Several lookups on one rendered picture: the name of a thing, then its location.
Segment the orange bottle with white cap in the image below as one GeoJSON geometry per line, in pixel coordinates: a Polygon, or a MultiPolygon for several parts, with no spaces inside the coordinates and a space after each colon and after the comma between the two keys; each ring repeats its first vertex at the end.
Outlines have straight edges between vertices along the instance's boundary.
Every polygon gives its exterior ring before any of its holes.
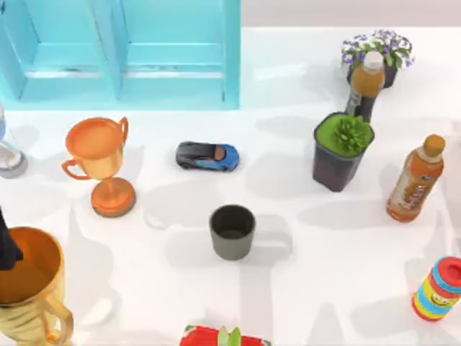
{"type": "Polygon", "coordinates": [[[369,123],[375,101],[385,83],[384,59],[381,53],[370,51],[352,72],[350,93],[345,112],[361,116],[369,123]]]}

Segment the black pot with green plant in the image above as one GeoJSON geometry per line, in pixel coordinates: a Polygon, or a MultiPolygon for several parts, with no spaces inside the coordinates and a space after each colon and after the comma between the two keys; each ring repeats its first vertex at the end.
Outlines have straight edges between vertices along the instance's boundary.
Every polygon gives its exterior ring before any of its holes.
{"type": "Polygon", "coordinates": [[[313,179],[333,192],[341,192],[354,177],[375,133],[362,117],[333,112],[316,126],[313,137],[313,179]]]}

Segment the orange trophy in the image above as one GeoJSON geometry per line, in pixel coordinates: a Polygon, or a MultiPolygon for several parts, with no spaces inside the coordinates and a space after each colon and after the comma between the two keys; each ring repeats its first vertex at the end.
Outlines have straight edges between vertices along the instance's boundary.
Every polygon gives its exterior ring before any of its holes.
{"type": "Polygon", "coordinates": [[[125,215],[136,201],[133,185],[117,176],[128,129],[126,117],[118,121],[92,117],[75,124],[66,136],[66,149],[72,158],[61,167],[73,179],[98,182],[91,192],[91,205],[106,218],[125,215]]]}

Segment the light blue rack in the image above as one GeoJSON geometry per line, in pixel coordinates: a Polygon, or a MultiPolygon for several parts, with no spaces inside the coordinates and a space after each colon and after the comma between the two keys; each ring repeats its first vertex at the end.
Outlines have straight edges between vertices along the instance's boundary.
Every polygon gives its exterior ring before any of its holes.
{"type": "Polygon", "coordinates": [[[240,97],[241,0],[0,0],[12,110],[219,110],[240,97]]]}

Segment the red pot with green plant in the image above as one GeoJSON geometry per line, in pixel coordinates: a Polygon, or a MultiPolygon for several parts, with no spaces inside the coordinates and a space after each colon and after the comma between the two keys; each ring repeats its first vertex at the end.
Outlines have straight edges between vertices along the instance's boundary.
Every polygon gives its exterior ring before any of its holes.
{"type": "Polygon", "coordinates": [[[229,332],[224,326],[214,329],[188,325],[179,346],[273,346],[273,344],[259,337],[242,335],[238,327],[229,332]]]}

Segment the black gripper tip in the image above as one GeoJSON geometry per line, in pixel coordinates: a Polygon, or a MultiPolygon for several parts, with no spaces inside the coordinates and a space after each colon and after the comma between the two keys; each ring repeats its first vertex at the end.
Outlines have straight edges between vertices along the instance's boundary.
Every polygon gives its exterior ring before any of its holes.
{"type": "Polygon", "coordinates": [[[0,271],[12,270],[15,264],[23,260],[22,250],[13,240],[0,208],[0,271]]]}

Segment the gold trophy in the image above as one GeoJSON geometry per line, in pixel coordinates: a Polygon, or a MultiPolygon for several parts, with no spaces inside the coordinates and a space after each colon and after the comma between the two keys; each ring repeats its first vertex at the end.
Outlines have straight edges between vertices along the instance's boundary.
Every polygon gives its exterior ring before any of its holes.
{"type": "Polygon", "coordinates": [[[33,227],[13,227],[10,234],[23,260],[0,271],[0,332],[17,346],[71,346],[74,320],[63,303],[61,245],[33,227]]]}

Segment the clear bottle with grey base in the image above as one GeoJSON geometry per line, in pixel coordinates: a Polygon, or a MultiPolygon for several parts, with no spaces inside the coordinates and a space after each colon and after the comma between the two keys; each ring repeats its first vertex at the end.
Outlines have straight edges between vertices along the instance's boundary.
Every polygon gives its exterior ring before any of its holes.
{"type": "Polygon", "coordinates": [[[16,138],[6,121],[5,109],[0,104],[0,177],[14,179],[23,175],[28,162],[17,145],[16,138]]]}

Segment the dark grey cup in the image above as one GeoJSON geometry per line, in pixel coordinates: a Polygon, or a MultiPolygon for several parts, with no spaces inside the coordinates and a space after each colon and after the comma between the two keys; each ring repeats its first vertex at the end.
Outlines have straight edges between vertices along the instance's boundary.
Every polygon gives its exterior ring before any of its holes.
{"type": "Polygon", "coordinates": [[[241,205],[223,205],[216,209],[209,220],[212,246],[217,256],[236,261],[251,250],[256,219],[241,205]]]}

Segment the blue and black toy car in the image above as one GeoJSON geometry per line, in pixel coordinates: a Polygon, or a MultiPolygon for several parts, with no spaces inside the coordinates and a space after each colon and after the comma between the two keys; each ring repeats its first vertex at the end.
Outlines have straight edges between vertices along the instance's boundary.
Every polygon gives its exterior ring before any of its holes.
{"type": "Polygon", "coordinates": [[[232,172],[238,166],[240,156],[229,144],[184,141],[176,149],[176,162],[183,169],[232,172]]]}

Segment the stack of coloured rings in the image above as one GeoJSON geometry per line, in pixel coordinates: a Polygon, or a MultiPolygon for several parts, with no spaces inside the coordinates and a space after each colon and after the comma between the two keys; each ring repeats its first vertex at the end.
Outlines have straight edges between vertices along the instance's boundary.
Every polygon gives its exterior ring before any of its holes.
{"type": "Polygon", "coordinates": [[[413,294],[413,311],[426,321],[443,319],[461,299],[461,258],[443,257],[413,294]]]}

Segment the purple flower plant pot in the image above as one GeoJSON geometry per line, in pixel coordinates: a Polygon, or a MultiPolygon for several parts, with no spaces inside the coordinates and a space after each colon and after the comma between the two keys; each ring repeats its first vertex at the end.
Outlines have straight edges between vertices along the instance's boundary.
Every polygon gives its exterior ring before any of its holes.
{"type": "Polygon", "coordinates": [[[341,63],[349,67],[346,76],[349,84],[354,68],[364,60],[366,53],[372,50],[380,52],[383,56],[384,89],[393,85],[399,70],[410,67],[415,61],[410,40],[394,30],[381,29],[369,35],[355,35],[351,40],[344,40],[341,47],[341,63]]]}

